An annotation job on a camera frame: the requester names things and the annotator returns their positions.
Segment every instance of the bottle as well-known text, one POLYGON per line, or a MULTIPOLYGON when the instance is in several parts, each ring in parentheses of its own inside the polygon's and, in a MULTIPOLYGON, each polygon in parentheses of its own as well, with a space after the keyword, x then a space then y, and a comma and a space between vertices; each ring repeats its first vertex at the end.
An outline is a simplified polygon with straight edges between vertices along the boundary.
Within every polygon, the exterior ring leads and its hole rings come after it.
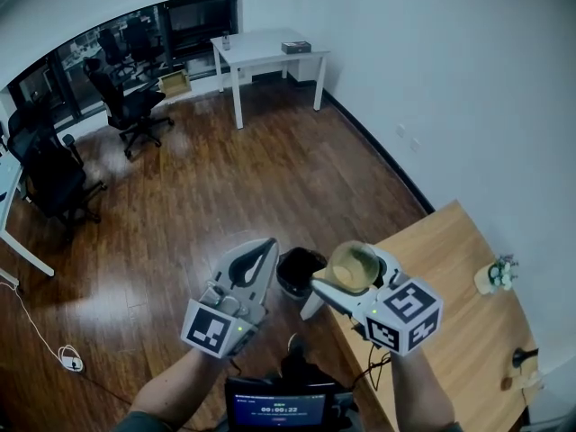
POLYGON ((230 35, 228 33, 228 31, 224 32, 224 35, 222 35, 222 47, 228 51, 230 49, 230 35))

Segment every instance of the monitor screen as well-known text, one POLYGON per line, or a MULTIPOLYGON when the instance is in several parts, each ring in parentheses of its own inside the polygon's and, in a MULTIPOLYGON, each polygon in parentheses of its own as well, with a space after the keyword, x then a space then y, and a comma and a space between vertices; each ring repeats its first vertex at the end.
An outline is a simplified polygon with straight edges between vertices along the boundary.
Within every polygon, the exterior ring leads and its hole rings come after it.
POLYGON ((234 395, 234 414, 239 426, 298 428, 319 426, 326 395, 234 395))

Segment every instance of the wall socket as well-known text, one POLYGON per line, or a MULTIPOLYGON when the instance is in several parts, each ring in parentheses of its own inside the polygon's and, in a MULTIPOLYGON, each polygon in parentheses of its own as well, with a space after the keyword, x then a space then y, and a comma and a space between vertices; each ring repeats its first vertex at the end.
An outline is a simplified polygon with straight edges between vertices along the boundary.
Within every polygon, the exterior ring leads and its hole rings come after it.
POLYGON ((404 128, 404 125, 399 124, 399 125, 396 127, 396 134, 397 134, 398 136, 400 136, 401 138, 404 137, 404 134, 406 134, 406 128, 404 128))
POLYGON ((416 138, 412 138, 412 141, 410 142, 410 148, 414 152, 418 152, 418 149, 420 149, 420 141, 417 140, 416 138))

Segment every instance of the shoe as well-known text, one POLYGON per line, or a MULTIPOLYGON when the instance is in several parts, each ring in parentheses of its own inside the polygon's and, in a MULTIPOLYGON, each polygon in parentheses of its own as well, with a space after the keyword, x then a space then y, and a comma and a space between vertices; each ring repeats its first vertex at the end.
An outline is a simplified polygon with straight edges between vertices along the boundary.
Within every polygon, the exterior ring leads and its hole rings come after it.
POLYGON ((294 333, 288 340, 288 356, 296 355, 305 357, 307 352, 306 343, 298 333, 294 333))

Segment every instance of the wooden desk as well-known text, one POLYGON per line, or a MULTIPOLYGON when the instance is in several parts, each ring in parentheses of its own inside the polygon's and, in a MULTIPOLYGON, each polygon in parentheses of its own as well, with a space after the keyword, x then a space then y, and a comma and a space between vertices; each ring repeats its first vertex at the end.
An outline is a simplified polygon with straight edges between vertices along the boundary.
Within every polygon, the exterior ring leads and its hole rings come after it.
MULTIPOLYGON (((482 234, 460 204, 452 202, 377 247, 395 255, 407 274, 424 277, 445 301, 442 328, 424 344, 424 351, 463 429, 509 432, 526 404, 521 391, 501 391, 500 382, 518 374, 511 365, 514 349, 532 349, 535 343, 513 292, 480 296, 476 291, 474 274, 494 259, 482 234)), ((332 313, 359 371, 364 370, 372 344, 352 331, 348 317, 332 313)), ((374 350, 373 361, 383 353, 374 350)), ((534 371, 536 363, 530 359, 523 370, 534 371)), ((536 390, 525 390, 528 403, 536 390)), ((389 365, 374 395, 398 430, 389 365)))

